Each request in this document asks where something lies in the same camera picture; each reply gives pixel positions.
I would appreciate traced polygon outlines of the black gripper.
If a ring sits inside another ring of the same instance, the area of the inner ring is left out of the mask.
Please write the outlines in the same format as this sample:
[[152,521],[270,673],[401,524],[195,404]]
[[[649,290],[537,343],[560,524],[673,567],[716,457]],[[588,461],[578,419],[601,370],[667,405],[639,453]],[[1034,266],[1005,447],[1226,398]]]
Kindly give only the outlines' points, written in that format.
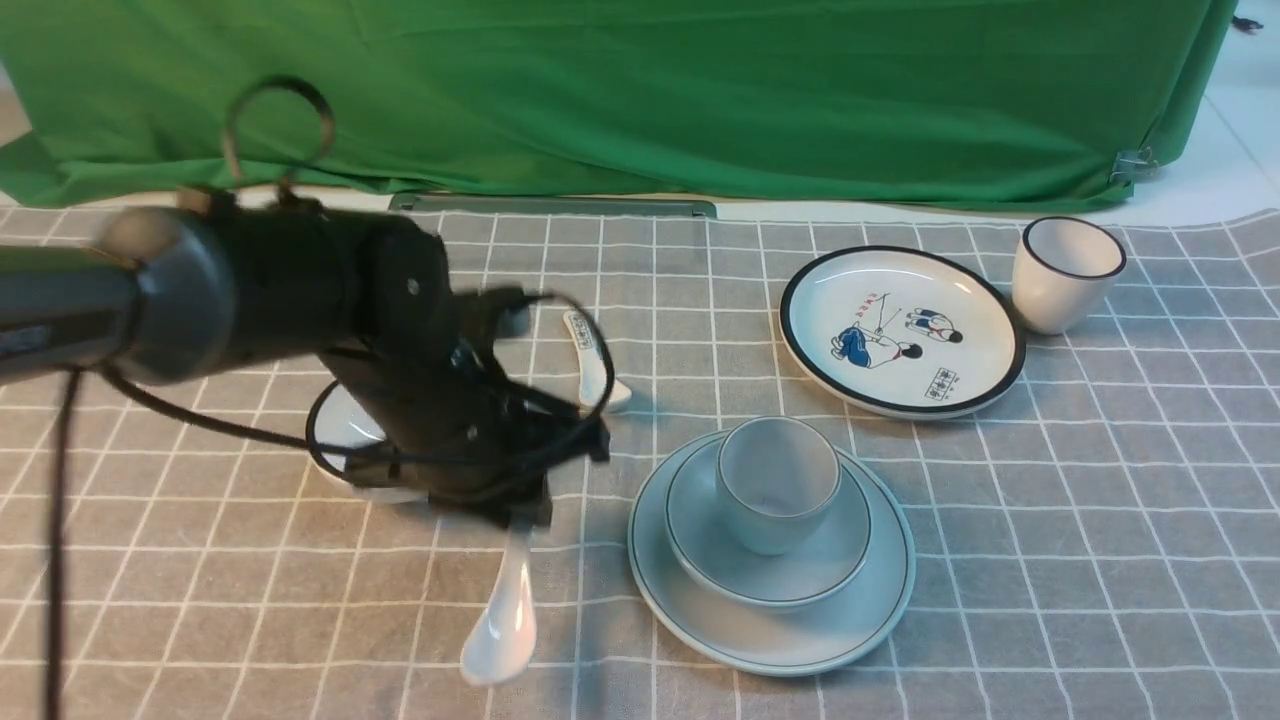
[[559,299],[516,284],[466,290],[440,311],[412,314],[407,333],[323,352],[333,380],[385,439],[320,445],[320,452],[346,459],[352,486],[421,491],[438,510],[499,528],[549,525],[550,473],[580,459],[611,460],[604,406],[582,410],[516,380],[495,346],[520,334],[532,305]]

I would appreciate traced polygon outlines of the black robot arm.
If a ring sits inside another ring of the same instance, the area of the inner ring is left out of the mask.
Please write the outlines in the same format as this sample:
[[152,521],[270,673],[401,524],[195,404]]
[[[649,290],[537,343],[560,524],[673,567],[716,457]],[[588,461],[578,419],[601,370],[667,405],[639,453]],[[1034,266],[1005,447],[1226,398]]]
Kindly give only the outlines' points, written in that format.
[[[132,208],[86,246],[3,247],[3,382],[100,374],[155,413],[257,442],[342,456],[370,500],[429,498],[506,527],[550,521],[552,469],[607,462],[602,407],[509,378],[498,340],[547,293],[457,290],[439,234],[399,214],[311,199],[246,209],[227,192]],[[379,429],[375,439],[303,438],[198,419],[146,395],[315,356]]]

